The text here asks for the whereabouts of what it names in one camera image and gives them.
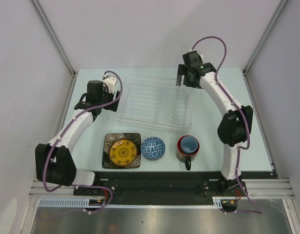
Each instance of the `transparent dish rack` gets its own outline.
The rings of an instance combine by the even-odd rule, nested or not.
[[[176,79],[137,74],[127,85],[117,118],[122,123],[182,132],[191,126],[194,91],[176,86]]]

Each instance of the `light blue table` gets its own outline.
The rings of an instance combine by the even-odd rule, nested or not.
[[[102,73],[107,69],[80,70],[67,112],[65,124],[70,120],[73,108],[79,98],[86,92],[90,80],[101,80]],[[126,84],[125,76],[129,73],[176,79],[177,69],[111,69],[119,74]],[[251,105],[245,82],[240,68],[222,68],[220,78],[230,92],[243,105]],[[177,140],[182,135],[193,135],[200,142],[200,151],[192,163],[191,172],[219,171],[222,166],[223,144],[218,138],[217,128],[221,115],[215,103],[204,90],[195,90],[192,126],[185,133],[140,128],[122,124],[115,118],[117,113],[103,110],[96,121],[86,130],[75,146],[72,156],[78,168],[91,171],[114,171],[102,168],[102,152],[104,137],[107,133],[136,132],[141,134],[141,140],[147,137],[160,137],[166,145],[165,155],[157,161],[149,161],[141,156],[141,165],[137,169],[124,169],[118,171],[186,171],[185,165],[175,156]],[[251,147],[241,153],[242,171],[271,171],[270,161],[262,140],[257,120],[254,116],[251,133]]]

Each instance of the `metal floor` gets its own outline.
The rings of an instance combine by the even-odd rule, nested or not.
[[[291,234],[281,199],[256,200],[259,214],[212,209],[108,208],[96,214],[67,208],[38,208],[32,234]],[[238,209],[252,209],[247,200]]]

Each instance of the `metal frame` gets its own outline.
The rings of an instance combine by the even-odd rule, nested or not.
[[[286,215],[289,220],[293,234],[300,234],[300,211],[295,199],[283,200]]]
[[[249,85],[246,73],[244,73],[244,72],[242,72],[242,73],[243,73],[244,82],[245,82],[245,85],[246,85],[246,88],[247,88],[247,92],[249,94],[249,97],[251,99],[252,106],[253,106],[253,109],[254,109],[254,112],[255,112],[257,123],[258,123],[260,133],[261,133],[261,136],[262,136],[262,140],[263,140],[263,143],[265,145],[267,155],[269,157],[271,168],[273,170],[275,170],[276,174],[278,175],[278,178],[280,178],[279,171],[277,170],[277,168],[275,166],[275,162],[274,162],[274,159],[273,159],[272,154],[271,154],[270,146],[269,146],[269,143],[268,143],[268,140],[267,140],[266,133],[265,133],[265,130],[263,128],[262,122],[261,122],[261,118],[260,118],[260,115],[259,115],[259,112],[258,112],[258,109],[257,109],[257,105],[256,105],[256,102],[255,102],[255,99],[254,99],[254,96],[253,96],[253,93],[252,93],[252,90],[251,90],[251,86]]]
[[[62,58],[66,68],[68,69],[68,71],[70,72],[70,74],[72,75],[72,77],[74,77],[75,75],[75,71],[72,67],[71,62],[69,61],[59,39],[57,34],[55,33],[55,31],[53,30],[50,21],[48,19],[48,17],[46,16],[41,4],[39,3],[38,0],[30,0],[30,2],[33,5],[33,8],[35,9],[39,19],[41,20],[41,23],[43,24],[47,34],[49,35],[51,41],[53,42],[54,47],[56,48],[56,50],[58,51],[60,57]]]
[[[282,15],[283,11],[287,7],[290,0],[281,0],[278,4],[278,7],[276,8],[275,12],[273,13],[273,16],[271,17],[265,31],[263,32],[256,48],[254,49],[249,61],[247,62],[247,65],[244,68],[244,73],[247,74],[249,69],[252,67],[255,59],[257,58],[258,54],[260,53],[261,49],[265,45],[267,39],[269,38],[272,30],[276,26],[277,22],[279,21],[280,16]]]
[[[262,50],[267,39],[269,38],[274,26],[278,22],[281,14],[285,10],[289,1],[290,0],[281,0],[280,1],[277,9],[275,10],[272,18],[269,21],[265,31],[263,32],[263,35],[261,36],[255,50],[253,51],[246,67],[243,70],[244,81],[245,81],[246,87],[248,89],[250,99],[253,103],[253,108],[256,113],[259,128],[262,133],[263,141],[265,143],[267,153],[268,153],[268,156],[270,159],[270,163],[272,164],[272,166],[274,166],[273,158],[272,158],[272,155],[270,152],[268,141],[266,139],[266,135],[265,135],[263,126],[261,124],[260,116],[257,111],[255,100],[253,98],[253,95],[252,95],[252,92],[251,92],[251,89],[250,89],[250,86],[249,86],[249,83],[247,80],[248,78],[246,75],[247,75],[249,69],[251,68],[253,62],[257,58],[259,52]],[[48,33],[51,41],[53,42],[54,47],[57,49],[60,57],[64,61],[66,68],[68,69],[68,71],[70,72],[70,74],[72,76],[72,81],[71,81],[71,84],[70,84],[70,87],[69,87],[69,90],[68,90],[68,93],[66,96],[65,105],[62,110],[61,119],[58,124],[58,130],[59,130],[62,128],[64,121],[65,121],[67,109],[68,109],[68,106],[69,106],[69,103],[71,100],[71,96],[72,96],[72,93],[74,90],[74,86],[76,83],[77,73],[74,71],[56,33],[54,32],[54,30],[53,30],[45,12],[41,6],[41,4],[39,3],[38,0],[30,0],[30,2],[32,3],[39,19],[41,20],[41,23],[43,24],[46,32]],[[247,187],[248,193],[249,193],[250,197],[252,197],[253,199],[282,199],[293,233],[300,234],[300,212],[298,210],[298,206],[297,206],[297,203],[296,203],[296,200],[294,197],[294,193],[293,193],[291,184],[288,179],[244,179],[243,181],[246,182],[246,187]],[[32,227],[33,227],[33,222],[35,219],[35,215],[37,212],[37,208],[38,208],[38,203],[41,198],[43,198],[43,197],[52,197],[52,198],[60,197],[60,198],[66,198],[66,199],[79,198],[79,196],[76,197],[73,195],[73,190],[74,190],[73,187],[62,187],[62,188],[59,188],[58,190],[56,190],[55,192],[49,194],[44,190],[42,182],[35,180],[33,182],[33,185],[32,185],[29,197],[28,197],[27,210],[26,210],[26,214],[23,219],[23,223],[22,223],[19,233],[29,234],[31,232]],[[90,197],[90,196],[82,196],[81,197],[81,199],[84,199],[84,198],[92,198],[92,197]],[[114,205],[114,207],[127,208],[126,206],[120,206],[120,205]]]
[[[294,193],[288,179],[243,179],[246,183],[248,194],[253,199],[294,199]],[[48,193],[43,188],[41,181],[34,180],[30,198],[53,197],[53,198],[79,198],[73,195],[74,187],[61,187],[52,193]],[[91,196],[81,196],[81,198],[92,198]]]

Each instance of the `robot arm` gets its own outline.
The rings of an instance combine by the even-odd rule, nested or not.
[[[184,65],[178,67],[178,76],[176,85],[181,85],[182,76],[183,84],[187,87],[204,89],[215,102],[222,115],[222,121],[218,127],[218,136],[224,144],[223,165],[221,174],[227,181],[235,180],[235,167],[237,164],[237,150],[239,146],[247,140],[246,129],[239,110],[231,103],[227,94],[233,99],[234,103],[241,107],[251,132],[253,109],[250,106],[242,106],[230,92],[221,84],[221,88],[215,79],[216,69],[211,63],[203,63],[201,56],[197,51],[191,51],[182,56]]]
[[[65,126],[47,144],[39,144],[36,147],[35,159],[38,180],[42,181],[43,170],[50,149],[59,139],[51,154],[51,160],[46,172],[46,182],[65,186],[72,184],[90,186],[93,184],[95,174],[91,171],[77,169],[71,153],[84,131],[96,120],[102,111],[102,108],[93,107],[109,103],[113,100],[114,96],[118,97],[120,95],[119,91],[115,95],[116,83],[116,78],[108,76],[104,76],[103,81],[92,80],[88,82],[87,93],[82,95],[79,103],[74,108],[72,116],[74,121],[69,122],[69,127]],[[103,107],[103,109],[115,112],[117,111],[118,104],[119,100]]]

